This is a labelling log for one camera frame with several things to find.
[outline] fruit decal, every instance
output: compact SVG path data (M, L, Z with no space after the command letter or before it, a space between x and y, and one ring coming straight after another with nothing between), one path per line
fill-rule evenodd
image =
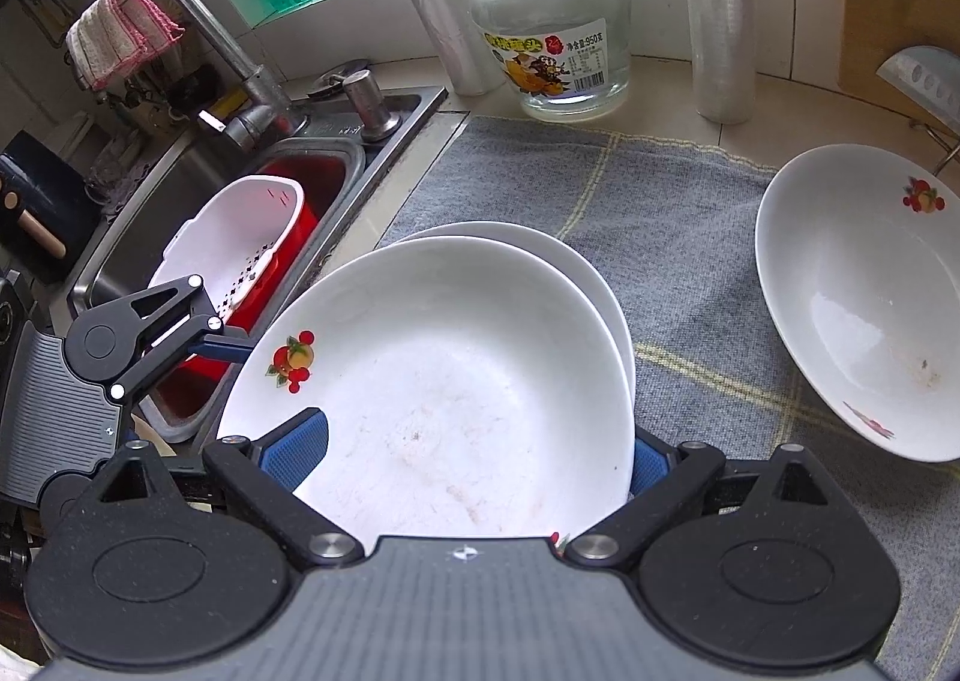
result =
M299 384L310 379L313 364L313 332L305 329L298 337L287 337L287 344L274 352L274 361L267 367L269 376L277 377L277 388L286 386L291 394L299 391Z
M882 425L879 421L874 421L872 420L872 418L870 418L870 416L863 415L863 413L861 413L855 407L849 406L848 404L847 404L847 407L849 407L853 411L853 414L856 415L858 419L860 419L862 422L864 422L864 424L870 427L871 430L873 430L874 432L877 432L877 434L880 435L880 437L884 438L885 440L892 440L896 436L894 435L893 432L888 430L888 428Z
M910 184L904 187L904 191L904 206L912 208L914 212L933 212L947 206L944 198L937 195L937 189L931 188L925 179L910 178Z
M570 83L560 79L560 75L569 72L557 60L550 56L536 58L529 53L517 53L512 59L504 59L494 50L496 59L503 64L504 71L523 93L533 96L560 96L569 90Z

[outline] faucet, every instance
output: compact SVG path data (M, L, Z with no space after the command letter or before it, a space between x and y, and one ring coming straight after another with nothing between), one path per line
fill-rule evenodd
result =
M176 0L193 20L197 30L224 59L241 80L252 106L233 118L226 126L211 116L206 123L226 134L241 150L251 151L261 136L272 128L278 136L294 136L306 118L294 110L290 98L269 69L255 64L237 40L229 35L223 23L203 6L200 0Z

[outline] white plate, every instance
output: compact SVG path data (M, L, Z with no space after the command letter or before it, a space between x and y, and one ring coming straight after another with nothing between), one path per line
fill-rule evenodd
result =
M613 291L607 285L593 265L584 259L569 245L560 242L555 237L538 232L536 229L518 224L503 223L500 221L464 221L462 223L445 224L424 229L415 235L404 237L401 242L421 237L435 237L441 235L461 235L466 237L484 237L495 239L520 248L522 251L534 254L548 264L563 272L573 283L593 302L600 317L616 342L616 350L620 353L623 362L623 371L630 386L630 402L637 398L637 362L634 358L634 341L630 338L630 328L627 319L623 316L620 302L613 296Z
M760 204L757 270L790 355L854 431L909 459L960 458L960 199L947 186L877 148L798 155Z
M275 352L295 394L265 374ZM296 495L367 552L383 534L574 535L627 499L634 421L613 338L513 246L413 240L331 273L257 344L220 435L257 438L309 406L329 448Z

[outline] stain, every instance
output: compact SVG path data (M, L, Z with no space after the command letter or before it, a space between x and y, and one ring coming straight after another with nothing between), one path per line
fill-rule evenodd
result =
M914 374L914 379L923 386L923 388L933 389L940 385L942 376L939 371L930 367L926 359L920 360L920 369Z
M470 520L473 521L473 523L475 524L480 523L480 516L477 513L476 508L467 504L466 494L460 491L460 489L458 489L452 483L446 488L446 492L450 495L450 497L453 497L453 499L456 499L457 502L459 502L459 504L461 504L464 507L464 510L467 511L467 516L470 516Z

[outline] gray dish mat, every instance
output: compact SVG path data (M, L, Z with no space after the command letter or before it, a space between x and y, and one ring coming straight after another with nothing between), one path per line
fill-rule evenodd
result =
M960 468L896 458L851 431L787 354L763 302L754 221L775 170L717 147L474 117L381 245L456 221L550 233L606 278L637 356L637 425L731 458L784 442L829 469L896 564L878 663L904 681L960 665Z

